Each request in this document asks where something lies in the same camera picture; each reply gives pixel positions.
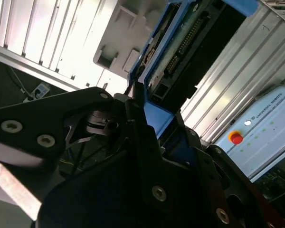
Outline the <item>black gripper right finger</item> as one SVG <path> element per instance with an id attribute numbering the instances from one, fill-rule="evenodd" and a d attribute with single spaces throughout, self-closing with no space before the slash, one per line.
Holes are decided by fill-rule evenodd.
<path id="1" fill-rule="evenodd" d="M 217 146 L 202 148 L 198 135 L 174 117 L 175 199 L 186 228 L 274 228 L 276 213 L 235 163 Z"/>

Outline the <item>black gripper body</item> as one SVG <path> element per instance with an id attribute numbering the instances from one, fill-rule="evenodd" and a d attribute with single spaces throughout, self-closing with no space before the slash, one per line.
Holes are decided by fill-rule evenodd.
<path id="1" fill-rule="evenodd" d="M 133 142 L 59 184 L 38 213 L 39 228 L 193 228 L 212 225 L 202 192 L 209 155 L 190 150 L 189 166 L 163 159 L 156 142 Z"/>

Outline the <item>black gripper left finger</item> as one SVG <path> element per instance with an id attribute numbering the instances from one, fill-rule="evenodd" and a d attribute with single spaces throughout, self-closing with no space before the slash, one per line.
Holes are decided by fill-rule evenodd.
<path id="1" fill-rule="evenodd" d="M 109 137 L 111 154 L 130 155 L 125 195 L 153 207 L 171 207 L 173 189 L 165 176 L 156 133 L 144 111 L 143 90 L 110 95 L 83 90 L 0 108 L 0 189 L 20 207 L 91 207 L 108 185 L 92 177 L 103 162 L 66 181 L 57 174 L 64 151 L 95 135 Z"/>

